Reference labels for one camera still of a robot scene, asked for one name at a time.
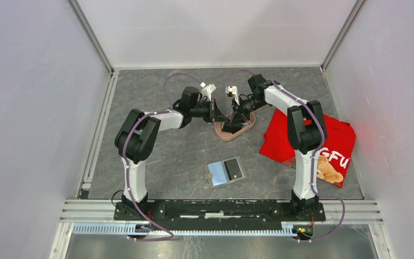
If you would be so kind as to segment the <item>pink oval tray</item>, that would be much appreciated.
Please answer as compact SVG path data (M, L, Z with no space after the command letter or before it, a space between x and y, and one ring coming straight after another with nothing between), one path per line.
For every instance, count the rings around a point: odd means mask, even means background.
M231 141L234 138L238 137L239 135L250 130L254 126L255 121L256 121L256 115L252 112L250 114L250 120L245 124L245 126L242 127L241 130L237 131L236 133L223 132L222 131L222 127L224 124L223 122L215 122L214 129L215 129L215 133L222 141Z

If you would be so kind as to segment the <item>grey card holder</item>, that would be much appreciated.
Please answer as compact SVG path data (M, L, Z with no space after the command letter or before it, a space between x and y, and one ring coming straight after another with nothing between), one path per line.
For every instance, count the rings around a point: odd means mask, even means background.
M234 158L238 159L243 177L238 179L238 180L230 181L227 174L226 174L226 168L225 168L225 165L224 165L224 161L229 160L229 159L234 159ZM204 166L204 169L206 171L206 173L204 175L204 179L207 181L210 188L215 188L215 187L219 187L219 186L223 186L223 185L228 185L228 184L231 184L231 183L234 183L234 182L237 182L237 181L247 179L247 173L246 173L246 170L245 170L245 167L243 165L243 162L242 162L241 158L239 156L235 156L235 157L232 157L232 158L229 158L229 159L224 159L224 160L221 160L221 161L208 163Z

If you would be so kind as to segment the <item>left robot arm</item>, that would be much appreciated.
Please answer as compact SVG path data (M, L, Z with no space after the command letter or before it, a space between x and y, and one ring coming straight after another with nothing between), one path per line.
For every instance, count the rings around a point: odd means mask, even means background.
M133 109L122 124L114 145L125 168L125 188L121 200L133 219L141 220L148 212L145 167L157 135L162 131L183 128L193 118L201 118L207 123L228 121L211 96L215 85L201 84L201 87L187 86L172 108L164 111L145 113Z

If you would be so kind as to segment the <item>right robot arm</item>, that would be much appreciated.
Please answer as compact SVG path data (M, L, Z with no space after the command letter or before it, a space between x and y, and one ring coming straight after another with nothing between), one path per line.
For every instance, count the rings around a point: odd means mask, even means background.
M321 104L301 99L261 74L252 75L248 84L251 94L232 102L232 116L223 123L222 131L239 132L251 120L251 113L265 105L274 106L287 116L287 139L296 159L289 211L294 219L304 220L319 204L316 171L320 149L327 138Z

